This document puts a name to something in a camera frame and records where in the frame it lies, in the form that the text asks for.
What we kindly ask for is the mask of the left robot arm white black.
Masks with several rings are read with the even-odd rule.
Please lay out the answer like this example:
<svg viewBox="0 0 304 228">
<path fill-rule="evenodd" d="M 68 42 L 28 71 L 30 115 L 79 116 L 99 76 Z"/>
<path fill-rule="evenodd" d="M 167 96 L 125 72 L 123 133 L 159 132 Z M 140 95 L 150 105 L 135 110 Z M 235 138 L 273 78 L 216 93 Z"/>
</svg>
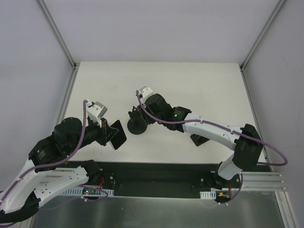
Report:
<svg viewBox="0 0 304 228">
<path fill-rule="evenodd" d="M 104 176 L 94 160 L 87 160 L 58 180 L 42 184 L 42 180 L 59 165 L 64 164 L 75 151 L 97 142 L 110 143 L 117 150 L 126 142 L 119 120 L 101 124 L 85 118 L 69 117 L 56 125 L 52 134 L 37 142 L 13 183 L 0 193 L 0 226 L 8 227 L 34 216 L 47 202 L 64 191 L 83 184 L 95 185 Z"/>
</svg>

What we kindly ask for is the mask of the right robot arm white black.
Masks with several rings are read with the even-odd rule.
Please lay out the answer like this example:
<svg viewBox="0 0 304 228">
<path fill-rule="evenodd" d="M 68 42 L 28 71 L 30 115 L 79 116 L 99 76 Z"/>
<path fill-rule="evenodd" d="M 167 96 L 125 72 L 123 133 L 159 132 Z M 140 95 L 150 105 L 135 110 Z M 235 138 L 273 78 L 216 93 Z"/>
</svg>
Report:
<svg viewBox="0 0 304 228">
<path fill-rule="evenodd" d="M 228 126 L 204 119 L 184 107 L 171 107 L 160 94 L 143 95 L 136 93 L 140 114 L 146 125 L 155 122 L 171 131 L 195 135 L 203 141 L 215 141 L 233 154 L 222 161 L 214 174 L 204 180 L 218 190 L 228 185 L 233 177 L 242 171 L 252 171 L 258 164 L 263 149 L 261 138 L 254 126 Z"/>
</svg>

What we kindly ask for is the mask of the black round-base phone stand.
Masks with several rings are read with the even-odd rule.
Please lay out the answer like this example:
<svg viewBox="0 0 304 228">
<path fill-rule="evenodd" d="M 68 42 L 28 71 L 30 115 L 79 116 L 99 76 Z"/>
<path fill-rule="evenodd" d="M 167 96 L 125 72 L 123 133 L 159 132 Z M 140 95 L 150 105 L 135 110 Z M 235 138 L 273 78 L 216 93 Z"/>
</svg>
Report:
<svg viewBox="0 0 304 228">
<path fill-rule="evenodd" d="M 147 124 L 139 109 L 133 106 L 132 110 L 128 112 L 128 115 L 130 117 L 127 123 L 128 131 L 134 135 L 143 134 L 147 129 Z"/>
</svg>

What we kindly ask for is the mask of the phone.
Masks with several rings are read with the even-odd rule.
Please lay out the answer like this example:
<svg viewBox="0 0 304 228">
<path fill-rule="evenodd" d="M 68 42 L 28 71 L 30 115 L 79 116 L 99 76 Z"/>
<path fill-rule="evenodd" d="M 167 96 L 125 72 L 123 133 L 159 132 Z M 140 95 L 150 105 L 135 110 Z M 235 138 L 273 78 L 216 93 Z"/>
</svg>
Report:
<svg viewBox="0 0 304 228">
<path fill-rule="evenodd" d="M 110 144 L 114 150 L 118 150 L 127 140 L 126 134 L 124 132 L 123 126 L 120 120 L 116 120 L 111 124 L 112 128 L 118 129 L 113 138 L 110 140 Z"/>
</svg>

